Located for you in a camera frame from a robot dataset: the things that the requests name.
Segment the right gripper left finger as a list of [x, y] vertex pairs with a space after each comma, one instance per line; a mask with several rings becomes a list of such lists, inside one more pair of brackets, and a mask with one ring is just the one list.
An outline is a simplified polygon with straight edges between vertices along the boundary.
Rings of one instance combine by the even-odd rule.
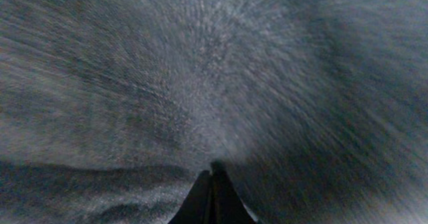
[[210, 201], [211, 174], [202, 171], [169, 224], [204, 224]]

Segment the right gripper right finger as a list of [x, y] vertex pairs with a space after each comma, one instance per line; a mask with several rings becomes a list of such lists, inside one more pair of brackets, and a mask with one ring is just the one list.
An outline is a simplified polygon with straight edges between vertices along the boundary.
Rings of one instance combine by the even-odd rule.
[[219, 162], [211, 163], [210, 223], [256, 224], [236, 193], [225, 167]]

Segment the blue denim jeans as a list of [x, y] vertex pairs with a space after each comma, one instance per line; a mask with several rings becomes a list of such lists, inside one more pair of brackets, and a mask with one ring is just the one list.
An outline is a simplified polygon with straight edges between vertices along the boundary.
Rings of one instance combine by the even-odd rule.
[[1, 222], [427, 222], [427, 0], [1, 0]]

